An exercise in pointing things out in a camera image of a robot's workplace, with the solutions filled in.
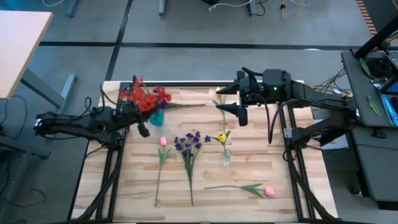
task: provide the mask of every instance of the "purple iris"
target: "purple iris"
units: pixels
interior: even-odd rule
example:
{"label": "purple iris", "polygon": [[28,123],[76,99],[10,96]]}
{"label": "purple iris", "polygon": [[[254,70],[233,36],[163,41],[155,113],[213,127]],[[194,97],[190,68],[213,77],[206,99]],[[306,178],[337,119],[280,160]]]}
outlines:
{"label": "purple iris", "polygon": [[192,156],[193,156],[193,153],[192,153],[191,151],[189,151],[189,150],[185,150],[185,151],[182,152],[182,156],[183,156],[183,157],[186,157],[187,155],[189,155],[190,157],[192,157]]}
{"label": "purple iris", "polygon": [[206,137],[205,137],[205,142],[210,142],[210,141],[211,141],[210,136],[206,136]]}
{"label": "purple iris", "polygon": [[200,148],[201,148],[201,143],[200,143],[200,142],[197,143],[197,144],[195,145],[195,148],[200,149]]}
{"label": "purple iris", "polygon": [[175,149],[178,150],[178,151],[181,151],[182,150],[182,145],[180,143],[176,143]]}
{"label": "purple iris", "polygon": [[161,109],[166,109],[169,106],[169,103],[165,100],[163,100],[162,102],[160,102],[159,107]]}

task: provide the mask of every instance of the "pink flower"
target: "pink flower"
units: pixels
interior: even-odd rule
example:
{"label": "pink flower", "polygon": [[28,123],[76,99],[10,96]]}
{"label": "pink flower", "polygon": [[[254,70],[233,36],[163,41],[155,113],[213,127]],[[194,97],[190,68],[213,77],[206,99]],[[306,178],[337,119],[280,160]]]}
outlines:
{"label": "pink flower", "polygon": [[268,196],[268,197],[273,197],[275,196],[275,190],[272,187],[266,187],[264,189],[264,195]]}
{"label": "pink flower", "polygon": [[160,145],[161,145],[161,146],[166,146],[166,145],[167,145],[166,137],[161,137],[161,138],[160,138]]}

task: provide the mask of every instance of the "glass vase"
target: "glass vase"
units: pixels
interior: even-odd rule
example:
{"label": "glass vase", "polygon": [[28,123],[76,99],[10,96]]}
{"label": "glass vase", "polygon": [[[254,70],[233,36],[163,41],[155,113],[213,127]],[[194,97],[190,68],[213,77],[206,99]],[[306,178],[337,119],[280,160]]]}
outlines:
{"label": "glass vase", "polygon": [[149,117],[149,122],[154,126],[163,126],[164,110],[159,109]]}
{"label": "glass vase", "polygon": [[232,151],[226,149],[224,153],[220,155],[220,164],[225,167],[228,167],[231,163],[231,156],[232,156]]}

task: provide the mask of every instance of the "table leg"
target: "table leg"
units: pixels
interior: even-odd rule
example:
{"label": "table leg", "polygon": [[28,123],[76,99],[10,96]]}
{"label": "table leg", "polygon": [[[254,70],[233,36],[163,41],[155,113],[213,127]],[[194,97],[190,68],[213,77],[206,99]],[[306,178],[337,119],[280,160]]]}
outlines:
{"label": "table leg", "polygon": [[250,16],[256,15],[256,0],[250,2]]}
{"label": "table leg", "polygon": [[76,9],[76,6],[78,4],[78,1],[79,0],[69,0],[69,4],[67,6],[67,10],[65,11],[65,14],[68,17],[72,18],[73,16],[75,16],[75,9]]}
{"label": "table leg", "polygon": [[29,87],[35,93],[40,95],[42,98],[53,104],[58,109],[63,110],[66,100],[68,99],[70,90],[72,89],[73,83],[77,80],[76,74],[70,74],[61,94],[53,90],[49,85],[47,85],[43,80],[41,80],[37,75],[31,72],[29,69],[25,71],[24,76],[21,79],[21,83]]}
{"label": "table leg", "polygon": [[163,16],[164,15],[164,5],[166,3],[166,0],[159,0],[159,15]]}

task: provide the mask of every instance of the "gray floor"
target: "gray floor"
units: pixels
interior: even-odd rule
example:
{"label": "gray floor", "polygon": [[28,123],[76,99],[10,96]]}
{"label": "gray floor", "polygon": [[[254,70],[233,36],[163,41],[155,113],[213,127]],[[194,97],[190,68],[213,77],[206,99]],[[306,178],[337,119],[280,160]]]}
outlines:
{"label": "gray floor", "polygon": [[[7,0],[16,10],[55,13],[46,41],[116,41],[127,0],[81,0],[73,19],[64,16],[67,2],[47,8],[41,0]],[[264,17],[249,17],[246,8],[220,6],[208,12],[208,6],[199,0],[167,0],[166,14],[159,17],[158,3],[134,0],[124,42],[362,45],[371,36],[355,0],[314,0],[290,21],[281,20],[279,0],[269,0]],[[288,14],[295,9],[290,2],[287,7]],[[64,113],[78,114],[84,109],[86,96],[98,103],[98,84],[105,78],[112,51],[111,47],[39,47],[29,68],[56,90],[61,89],[69,73],[75,72],[79,80]],[[257,71],[283,68],[294,79],[305,80],[309,85],[321,83],[342,68],[340,52],[331,50],[121,48],[112,80],[130,80],[132,75],[144,76],[146,80],[231,80],[242,66]],[[346,78],[338,80],[338,84],[349,88]],[[49,160],[32,162],[16,198],[21,203],[37,200],[39,195],[29,190],[35,188],[43,190],[48,201],[30,208],[10,207],[10,223],[24,219],[29,219],[29,223],[64,221],[87,141],[44,141],[34,136],[34,116],[53,108],[23,85],[18,86],[16,94],[28,101],[27,124],[19,139],[44,145],[52,155]],[[21,126],[23,112],[22,102],[13,98],[4,123],[10,135]],[[317,111],[315,116],[321,118],[324,114]],[[370,199],[349,194],[348,189],[356,184],[352,172],[346,171],[356,167],[347,159],[350,156],[334,152],[325,157],[339,217],[397,223],[398,212],[379,211]]]}

